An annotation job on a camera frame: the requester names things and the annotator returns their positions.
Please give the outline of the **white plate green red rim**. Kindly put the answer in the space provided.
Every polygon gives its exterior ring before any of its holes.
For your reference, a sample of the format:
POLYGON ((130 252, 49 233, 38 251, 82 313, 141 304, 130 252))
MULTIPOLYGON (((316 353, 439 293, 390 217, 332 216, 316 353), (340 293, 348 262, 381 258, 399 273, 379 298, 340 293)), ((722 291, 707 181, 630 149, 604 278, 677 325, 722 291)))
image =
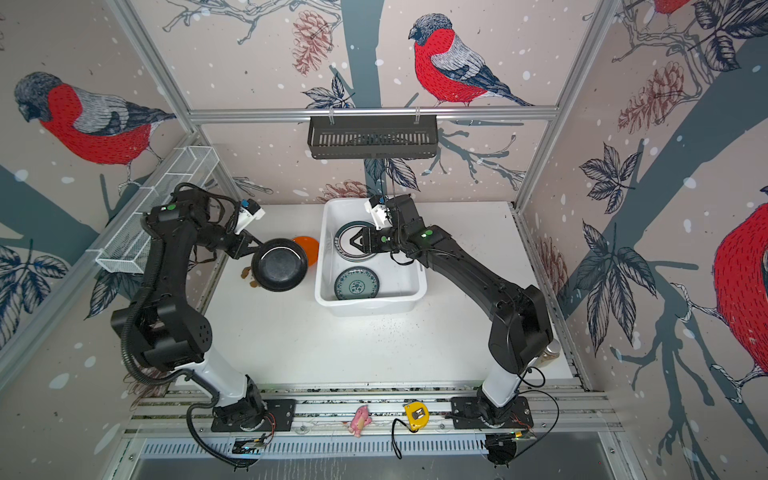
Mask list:
POLYGON ((367 261, 377 254, 363 254, 350 244, 350 238, 360 230, 372 230, 374 225, 367 221, 351 221, 342 225, 334 235, 334 248, 339 256, 349 262, 367 261))

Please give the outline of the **black plate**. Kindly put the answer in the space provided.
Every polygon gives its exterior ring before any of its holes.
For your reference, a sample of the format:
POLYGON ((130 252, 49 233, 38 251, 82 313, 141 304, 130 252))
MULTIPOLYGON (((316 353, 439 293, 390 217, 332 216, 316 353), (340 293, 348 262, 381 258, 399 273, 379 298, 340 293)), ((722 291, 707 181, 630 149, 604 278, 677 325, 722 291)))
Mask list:
POLYGON ((287 238, 263 243, 253 254, 251 270, 254 281, 272 292, 285 292, 298 286, 309 268, 301 246, 287 238))

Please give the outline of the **green patterned plate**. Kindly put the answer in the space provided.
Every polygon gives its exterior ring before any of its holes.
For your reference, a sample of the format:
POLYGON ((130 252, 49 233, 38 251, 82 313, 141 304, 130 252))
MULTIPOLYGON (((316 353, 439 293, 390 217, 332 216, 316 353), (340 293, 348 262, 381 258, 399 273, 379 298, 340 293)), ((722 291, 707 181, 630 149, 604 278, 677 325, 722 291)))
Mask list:
POLYGON ((367 267, 348 268, 334 281, 334 294, 341 301, 375 298, 379 290, 377 274, 367 267))

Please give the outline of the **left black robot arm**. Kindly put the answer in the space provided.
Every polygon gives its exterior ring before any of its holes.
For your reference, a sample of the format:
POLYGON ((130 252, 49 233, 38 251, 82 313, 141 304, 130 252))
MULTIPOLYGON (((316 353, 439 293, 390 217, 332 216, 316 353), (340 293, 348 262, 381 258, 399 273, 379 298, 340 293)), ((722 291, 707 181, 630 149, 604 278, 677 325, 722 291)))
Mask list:
POLYGON ((122 362, 136 381, 152 387, 179 377, 192 381, 210 394, 216 419, 242 430, 259 427, 267 406, 253 380, 213 350, 210 322, 188 303, 186 282, 198 247, 232 259, 255 253, 260 243, 245 228, 263 214, 252 199, 178 184, 166 204, 142 215, 150 237, 142 285, 111 318, 122 362))

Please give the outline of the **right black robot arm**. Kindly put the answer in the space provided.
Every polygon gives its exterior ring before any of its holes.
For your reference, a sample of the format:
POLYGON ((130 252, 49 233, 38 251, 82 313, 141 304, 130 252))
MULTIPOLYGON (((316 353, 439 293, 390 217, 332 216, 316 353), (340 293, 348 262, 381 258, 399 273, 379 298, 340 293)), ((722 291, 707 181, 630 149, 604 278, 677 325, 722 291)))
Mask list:
POLYGON ((404 254, 450 280, 488 317, 488 349, 496 366, 482 383, 475 412, 467 417, 491 428, 510 422, 527 371, 554 339, 543 293, 497 275, 442 227, 426 224, 408 194, 372 196, 365 200, 365 210, 373 225, 363 229, 358 250, 404 254))

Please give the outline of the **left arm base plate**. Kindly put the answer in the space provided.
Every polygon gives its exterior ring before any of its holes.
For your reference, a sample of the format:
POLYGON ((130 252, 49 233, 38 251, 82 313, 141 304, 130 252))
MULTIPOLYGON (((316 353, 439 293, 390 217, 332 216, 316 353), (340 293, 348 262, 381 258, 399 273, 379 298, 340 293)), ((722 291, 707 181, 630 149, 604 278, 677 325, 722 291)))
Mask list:
POLYGON ((213 432, 288 432, 291 430, 296 409, 293 399, 267 399, 260 407, 246 400, 213 409, 213 432))

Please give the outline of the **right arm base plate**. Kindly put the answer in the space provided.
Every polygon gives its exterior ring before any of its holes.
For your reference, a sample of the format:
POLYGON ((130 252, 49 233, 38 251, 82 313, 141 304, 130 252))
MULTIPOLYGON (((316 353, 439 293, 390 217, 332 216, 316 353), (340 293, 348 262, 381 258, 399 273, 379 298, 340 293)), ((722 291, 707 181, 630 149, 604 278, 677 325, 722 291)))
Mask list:
POLYGON ((483 396, 453 397, 446 418, 458 430, 523 429, 533 428, 528 400, 517 396, 503 407, 494 406, 483 396))

